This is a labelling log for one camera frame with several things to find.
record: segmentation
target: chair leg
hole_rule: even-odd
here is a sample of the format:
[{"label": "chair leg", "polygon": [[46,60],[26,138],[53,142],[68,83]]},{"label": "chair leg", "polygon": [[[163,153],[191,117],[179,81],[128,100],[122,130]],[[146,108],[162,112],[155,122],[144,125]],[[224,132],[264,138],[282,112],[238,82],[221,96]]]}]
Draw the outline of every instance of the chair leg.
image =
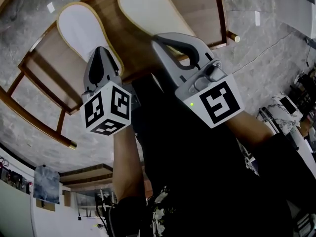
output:
[{"label": "chair leg", "polygon": [[62,109],[61,112],[60,112],[58,125],[57,125],[57,130],[56,130],[56,132],[58,134],[61,134],[61,130],[63,129],[63,123],[64,123],[65,114],[66,114],[66,111],[64,109]]},{"label": "chair leg", "polygon": [[230,31],[227,32],[227,36],[232,39],[233,41],[235,41],[236,43],[238,43],[240,41],[240,37],[237,34],[234,34]]},{"label": "chair leg", "polygon": [[12,96],[13,92],[15,91],[16,87],[19,85],[23,77],[24,73],[21,71],[21,73],[17,76],[17,78],[14,80],[9,90],[7,91],[8,96]]}]

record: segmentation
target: wooden chair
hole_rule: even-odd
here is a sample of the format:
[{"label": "wooden chair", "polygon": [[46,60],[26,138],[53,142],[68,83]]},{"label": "wooden chair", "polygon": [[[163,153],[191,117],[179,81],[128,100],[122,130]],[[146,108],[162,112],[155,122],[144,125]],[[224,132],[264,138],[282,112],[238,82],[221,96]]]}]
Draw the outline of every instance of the wooden chair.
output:
[{"label": "wooden chair", "polygon": [[[228,30],[224,0],[172,1],[197,37],[207,43],[210,49],[228,45],[229,38],[238,41],[237,36]],[[151,48],[151,37],[123,15],[117,0],[82,2],[92,6],[98,13],[114,49],[121,57],[125,66],[121,76],[123,82],[131,82],[161,68]],[[80,96],[84,93],[86,63],[60,37],[56,22],[37,40],[18,67],[20,75],[8,92],[0,88],[0,99],[37,129],[75,149],[76,143],[61,135],[61,131],[65,114],[75,113],[82,105]],[[11,97],[23,76],[61,108],[56,130],[39,121]]]},{"label": "wooden chair", "polygon": [[[61,38],[57,29],[48,31],[19,64],[21,73],[7,92],[0,88],[0,99],[14,112],[61,144],[76,149],[77,144],[61,135],[65,114],[73,114],[82,105],[83,75],[86,63]],[[11,96],[21,79],[26,76],[47,97],[61,108],[56,130],[42,123],[20,106]]]}]

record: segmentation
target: white wall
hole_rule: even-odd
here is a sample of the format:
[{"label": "white wall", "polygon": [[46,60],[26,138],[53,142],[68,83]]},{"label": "white wall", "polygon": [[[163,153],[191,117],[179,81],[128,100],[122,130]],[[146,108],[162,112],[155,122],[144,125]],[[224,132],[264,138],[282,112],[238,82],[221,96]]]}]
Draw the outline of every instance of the white wall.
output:
[{"label": "white wall", "polygon": [[0,181],[0,232],[4,237],[33,237],[30,195]]},{"label": "white wall", "polygon": [[[28,181],[34,181],[34,171],[32,169],[21,164],[2,149],[0,149],[0,156],[9,161],[10,170],[23,175]],[[69,190],[69,188],[63,187],[60,184],[60,204],[55,205],[55,212],[36,207],[36,199],[33,198],[33,194],[31,194],[32,199],[30,199],[29,195],[25,194],[29,196],[30,218],[32,220],[34,237],[106,237],[107,235],[104,230],[94,227],[94,225],[102,223],[100,219],[82,217],[81,221],[78,220],[78,210],[73,194],[71,197],[71,207],[64,206],[63,189]],[[16,220],[20,220],[19,215],[16,215]],[[20,236],[28,237],[25,234],[14,235],[14,237]]]}]

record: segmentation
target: black cable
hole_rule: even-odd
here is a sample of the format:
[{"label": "black cable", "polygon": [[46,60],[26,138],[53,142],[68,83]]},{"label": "black cable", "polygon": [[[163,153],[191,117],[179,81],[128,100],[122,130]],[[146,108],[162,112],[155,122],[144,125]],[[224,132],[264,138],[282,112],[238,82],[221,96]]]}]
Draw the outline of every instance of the black cable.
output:
[{"label": "black cable", "polygon": [[110,227],[111,227],[111,231],[112,231],[112,235],[113,237],[115,237],[115,234],[114,234],[114,229],[113,229],[113,225],[112,225],[112,219],[111,219],[111,210],[113,208],[114,204],[111,206],[110,210],[109,210],[109,222],[110,222]]},{"label": "black cable", "polygon": [[103,223],[103,225],[104,225],[104,228],[105,228],[105,231],[107,232],[107,235],[109,235],[108,234],[108,228],[107,228],[107,226],[106,226],[106,224],[104,223],[104,221],[103,221],[103,219],[101,218],[101,216],[100,216],[100,212],[99,212],[99,209],[98,209],[98,202],[97,202],[97,195],[95,194],[95,205],[96,205],[96,210],[97,210],[97,213],[98,213],[98,216],[99,216],[99,218],[101,219],[101,221],[102,221],[102,223]]},{"label": "black cable", "polygon": [[310,50],[311,50],[311,46],[310,46],[310,49],[308,50],[308,53],[307,53],[307,56],[306,56],[306,65],[307,65],[307,67],[310,67],[308,62],[307,62],[308,56],[310,54]]},{"label": "black cable", "polygon": [[99,213],[99,210],[98,210],[98,205],[96,205],[96,209],[97,209],[98,216],[99,216],[99,218],[102,220],[102,223],[103,223],[103,225],[104,225],[104,228],[105,228],[105,230],[107,231],[107,235],[109,235],[109,234],[108,234],[108,228],[107,228],[107,226],[105,225],[103,219],[102,219],[101,216],[100,216],[100,213]]}]

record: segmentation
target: wooden chair frame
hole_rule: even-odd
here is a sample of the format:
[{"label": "wooden chair frame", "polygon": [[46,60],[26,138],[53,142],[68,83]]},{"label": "wooden chair frame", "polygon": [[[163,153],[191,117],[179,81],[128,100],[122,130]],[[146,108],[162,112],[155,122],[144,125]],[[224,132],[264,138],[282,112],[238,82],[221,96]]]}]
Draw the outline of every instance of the wooden chair frame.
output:
[{"label": "wooden chair frame", "polygon": [[22,117],[25,121],[30,123],[32,126],[40,130],[41,132],[45,133],[49,137],[53,138],[54,140],[60,142],[61,144],[65,145],[66,147],[69,147],[71,149],[76,149],[77,144],[76,142],[66,138],[65,136],[61,135],[61,130],[63,127],[64,117],[66,114],[66,110],[62,108],[58,120],[58,125],[56,131],[38,120],[36,117],[34,117],[32,114],[30,114],[28,111],[26,111],[21,105],[19,105],[13,98],[12,94],[16,87],[19,85],[20,81],[24,77],[24,72],[21,71],[21,73],[17,76],[17,78],[12,83],[9,90],[6,92],[2,87],[0,87],[0,99],[8,105],[16,114],[18,114],[20,117]]},{"label": "wooden chair frame", "polygon": [[[216,0],[218,11],[219,11],[219,18],[220,18],[220,26],[221,26],[221,35],[222,40],[220,42],[213,43],[212,45],[209,45],[210,49],[216,49],[223,46],[226,46],[229,44],[229,38],[231,33],[228,31],[228,25],[227,25],[227,19],[226,19],[226,10],[224,6],[224,0]],[[68,113],[69,115],[73,114],[74,112],[78,111],[80,109],[80,106],[82,103],[78,103],[77,106],[74,108],[70,108],[67,106],[63,101],[61,101],[44,83],[42,83],[36,75],[33,74],[33,72],[28,69],[26,66],[31,54],[36,51],[36,46],[41,42],[41,40],[54,28],[56,27],[56,21],[42,34],[42,36],[35,42],[35,44],[30,48],[30,50],[27,52],[21,63],[18,65],[18,68],[21,70],[21,73],[18,75],[18,77],[15,79],[13,84],[11,85],[10,89],[6,92],[3,88],[0,87],[0,99],[7,104],[14,112],[16,112],[19,116],[21,116],[24,120],[26,120],[28,123],[33,125],[38,130],[42,131],[46,135],[50,136],[54,140],[60,142],[61,144],[71,148],[75,149],[77,147],[77,144],[61,135],[62,126],[65,114]],[[186,57],[182,56],[179,57],[179,60],[185,59]],[[48,127],[46,124],[42,123],[40,120],[38,120],[36,117],[34,117],[32,114],[27,112],[22,106],[20,106],[11,96],[16,89],[17,85],[21,81],[21,79],[26,76],[34,85],[37,86],[38,89],[40,89],[51,101],[53,101],[57,106],[61,108],[60,116],[58,125],[56,128],[56,131]],[[124,82],[130,82],[133,81],[135,78],[141,77],[142,74],[137,74],[136,76],[133,75],[132,77],[125,78]]]}]

